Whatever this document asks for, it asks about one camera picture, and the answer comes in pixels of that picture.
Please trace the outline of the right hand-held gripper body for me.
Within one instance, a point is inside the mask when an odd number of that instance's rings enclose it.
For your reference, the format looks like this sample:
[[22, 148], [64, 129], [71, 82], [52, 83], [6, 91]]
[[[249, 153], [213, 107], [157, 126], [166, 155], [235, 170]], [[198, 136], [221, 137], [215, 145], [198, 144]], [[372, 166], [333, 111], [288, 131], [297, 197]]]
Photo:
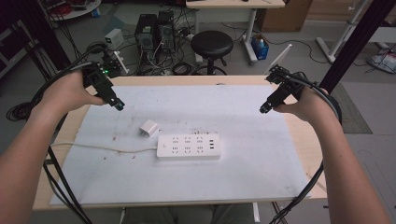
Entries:
[[303, 72], [291, 73], [286, 68], [276, 65], [270, 69], [270, 75], [266, 78], [270, 83], [275, 83], [278, 88], [267, 98], [264, 103], [265, 108], [274, 108], [282, 105], [284, 100], [292, 95], [296, 100], [299, 100], [302, 94], [304, 85], [299, 83], [299, 80], [306, 80], [306, 75]]

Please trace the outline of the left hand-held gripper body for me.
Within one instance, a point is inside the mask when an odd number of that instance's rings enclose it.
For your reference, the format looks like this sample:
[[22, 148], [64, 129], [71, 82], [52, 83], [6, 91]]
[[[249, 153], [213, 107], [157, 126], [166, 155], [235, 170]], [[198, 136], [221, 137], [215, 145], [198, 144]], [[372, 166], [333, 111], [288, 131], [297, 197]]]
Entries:
[[97, 64], [86, 65], [82, 68], [83, 86], [85, 88], [93, 86], [96, 90], [96, 96], [104, 100], [105, 103], [113, 105], [118, 98], [112, 90], [112, 82], [106, 75], [106, 72]]

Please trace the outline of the white stand leg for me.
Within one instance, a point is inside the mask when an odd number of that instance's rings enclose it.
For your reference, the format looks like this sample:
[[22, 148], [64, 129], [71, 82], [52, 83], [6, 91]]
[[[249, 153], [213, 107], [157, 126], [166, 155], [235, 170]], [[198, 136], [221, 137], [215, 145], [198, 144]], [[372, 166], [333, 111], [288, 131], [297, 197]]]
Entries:
[[335, 53], [337, 52], [337, 50], [339, 50], [341, 45], [347, 41], [348, 37], [357, 26], [357, 19], [367, 4], [368, 0], [354, 0], [353, 6], [351, 7], [353, 13], [346, 20], [346, 25], [344, 27], [343, 33], [335, 40], [335, 42], [330, 47], [327, 46], [322, 37], [316, 38], [318, 46], [322, 50], [323, 54], [326, 56], [329, 63], [333, 63], [335, 61]]

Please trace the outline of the cardboard box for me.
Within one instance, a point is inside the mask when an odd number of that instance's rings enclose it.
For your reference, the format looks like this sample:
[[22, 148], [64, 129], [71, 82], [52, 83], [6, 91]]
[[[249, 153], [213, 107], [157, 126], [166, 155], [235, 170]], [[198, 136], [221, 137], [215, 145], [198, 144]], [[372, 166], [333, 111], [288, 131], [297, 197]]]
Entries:
[[256, 24], [262, 32], [300, 32], [313, 0], [284, 0], [282, 8], [262, 9]]

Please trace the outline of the white charger adapter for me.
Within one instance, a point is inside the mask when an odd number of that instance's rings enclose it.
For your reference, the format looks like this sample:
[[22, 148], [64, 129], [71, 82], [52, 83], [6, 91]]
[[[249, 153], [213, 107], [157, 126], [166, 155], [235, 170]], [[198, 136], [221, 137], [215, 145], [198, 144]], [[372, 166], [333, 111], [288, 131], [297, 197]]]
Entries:
[[145, 134], [148, 136], [152, 136], [153, 134], [155, 134], [155, 132], [158, 130], [158, 128], [159, 128], [159, 125], [151, 119], [148, 119], [145, 123], [143, 123], [139, 127], [140, 132], [142, 134]]

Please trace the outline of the black computer tower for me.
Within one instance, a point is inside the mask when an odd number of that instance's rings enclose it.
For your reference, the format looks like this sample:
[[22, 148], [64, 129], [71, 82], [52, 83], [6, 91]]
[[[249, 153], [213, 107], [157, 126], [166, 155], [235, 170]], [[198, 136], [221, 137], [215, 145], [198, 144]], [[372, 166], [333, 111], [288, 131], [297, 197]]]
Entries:
[[141, 14], [136, 25], [134, 36], [137, 44], [144, 50], [153, 50], [156, 39], [155, 14]]
[[175, 49], [174, 11], [162, 10], [158, 14], [158, 27], [163, 43], [163, 51], [171, 52]]

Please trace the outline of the white desk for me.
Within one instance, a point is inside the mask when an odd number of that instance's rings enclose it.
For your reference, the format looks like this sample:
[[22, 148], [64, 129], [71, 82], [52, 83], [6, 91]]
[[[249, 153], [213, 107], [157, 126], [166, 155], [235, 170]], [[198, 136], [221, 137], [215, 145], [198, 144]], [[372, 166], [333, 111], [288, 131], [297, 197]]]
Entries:
[[251, 47], [251, 37], [257, 11], [261, 8], [282, 8], [285, 5], [286, 3], [283, 0], [186, 0], [186, 7], [194, 10], [195, 32], [199, 31], [199, 10], [201, 8], [248, 8], [250, 10], [247, 31], [242, 35], [242, 43], [250, 65], [258, 61]]

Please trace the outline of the round white table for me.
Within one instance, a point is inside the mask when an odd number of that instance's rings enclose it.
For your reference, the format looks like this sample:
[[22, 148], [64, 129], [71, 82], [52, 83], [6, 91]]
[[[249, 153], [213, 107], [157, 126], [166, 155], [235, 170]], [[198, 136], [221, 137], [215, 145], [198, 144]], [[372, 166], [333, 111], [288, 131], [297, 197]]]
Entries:
[[52, 21], [74, 19], [99, 8], [102, 0], [39, 0]]

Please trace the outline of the wooden table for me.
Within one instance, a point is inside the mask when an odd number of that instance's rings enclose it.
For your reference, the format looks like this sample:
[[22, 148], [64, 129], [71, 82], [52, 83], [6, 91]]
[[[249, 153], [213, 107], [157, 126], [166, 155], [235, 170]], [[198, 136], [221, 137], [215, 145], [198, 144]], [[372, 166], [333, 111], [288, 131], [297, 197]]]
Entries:
[[[269, 86], [264, 76], [168, 76], [168, 77], [116, 77], [112, 79], [115, 86], [196, 86], [196, 85], [262, 85]], [[72, 111], [65, 119], [57, 139], [74, 140], [79, 126], [89, 109], [84, 105]], [[288, 125], [293, 144], [302, 163], [306, 177], [311, 177], [322, 157], [318, 139], [313, 129], [306, 123], [290, 114], [284, 118]], [[34, 211], [65, 209], [64, 205], [50, 205], [53, 193], [44, 171], [39, 177], [38, 190], [35, 196]]]

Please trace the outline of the white table mat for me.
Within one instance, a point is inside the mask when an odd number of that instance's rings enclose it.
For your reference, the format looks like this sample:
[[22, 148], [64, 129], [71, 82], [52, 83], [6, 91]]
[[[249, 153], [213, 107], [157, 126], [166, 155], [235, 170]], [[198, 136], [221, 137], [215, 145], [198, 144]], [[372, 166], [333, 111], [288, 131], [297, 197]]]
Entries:
[[[62, 170], [82, 204], [288, 200], [306, 177], [284, 117], [262, 85], [118, 86], [125, 107], [92, 106]], [[148, 119], [152, 136], [139, 127]], [[163, 134], [217, 133], [219, 159], [157, 157]]]

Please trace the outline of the person's grey pants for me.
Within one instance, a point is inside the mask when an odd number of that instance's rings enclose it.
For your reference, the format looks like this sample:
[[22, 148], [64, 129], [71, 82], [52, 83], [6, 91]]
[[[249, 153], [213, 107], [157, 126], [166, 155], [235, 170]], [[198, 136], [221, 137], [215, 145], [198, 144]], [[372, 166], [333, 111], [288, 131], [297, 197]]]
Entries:
[[125, 209], [121, 224], [255, 224], [251, 203], [147, 206]]

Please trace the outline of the person's right hand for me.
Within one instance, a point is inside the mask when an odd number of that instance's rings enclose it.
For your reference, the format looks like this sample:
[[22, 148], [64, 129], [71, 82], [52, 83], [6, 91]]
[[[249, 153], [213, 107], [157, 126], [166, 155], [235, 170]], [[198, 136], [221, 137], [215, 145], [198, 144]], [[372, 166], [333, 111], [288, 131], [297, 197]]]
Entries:
[[328, 104], [317, 93], [308, 88], [303, 89], [298, 102], [276, 106], [275, 111], [279, 113], [290, 113], [309, 123], [334, 116]]

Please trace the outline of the white power supply box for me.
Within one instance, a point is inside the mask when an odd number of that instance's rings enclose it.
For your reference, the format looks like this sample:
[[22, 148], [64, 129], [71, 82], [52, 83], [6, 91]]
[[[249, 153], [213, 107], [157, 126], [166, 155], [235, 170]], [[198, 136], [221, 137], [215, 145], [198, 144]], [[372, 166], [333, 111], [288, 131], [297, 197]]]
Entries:
[[114, 28], [105, 36], [105, 41], [110, 49], [116, 49], [124, 43], [124, 38], [121, 29]]

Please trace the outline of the person's left hand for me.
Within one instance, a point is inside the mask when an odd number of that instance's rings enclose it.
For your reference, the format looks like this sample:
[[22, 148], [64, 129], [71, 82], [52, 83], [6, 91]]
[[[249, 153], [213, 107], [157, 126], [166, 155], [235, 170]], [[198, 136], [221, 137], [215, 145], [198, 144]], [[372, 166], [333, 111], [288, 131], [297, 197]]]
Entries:
[[41, 111], [64, 115], [84, 105], [103, 105], [103, 99], [89, 94], [83, 87], [80, 71], [59, 78], [44, 92], [42, 100], [36, 106]]

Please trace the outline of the black round stool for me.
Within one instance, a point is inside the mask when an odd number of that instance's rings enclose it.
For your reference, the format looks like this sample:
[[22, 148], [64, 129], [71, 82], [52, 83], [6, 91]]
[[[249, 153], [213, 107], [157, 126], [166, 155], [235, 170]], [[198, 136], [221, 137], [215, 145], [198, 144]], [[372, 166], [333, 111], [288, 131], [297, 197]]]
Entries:
[[227, 65], [224, 57], [233, 50], [233, 40], [229, 35], [221, 31], [202, 31], [192, 38], [191, 49], [207, 60], [207, 64], [198, 67], [196, 72], [205, 68], [208, 75], [215, 75], [216, 70], [227, 75], [223, 69], [215, 66], [215, 60], [220, 60], [223, 66]]

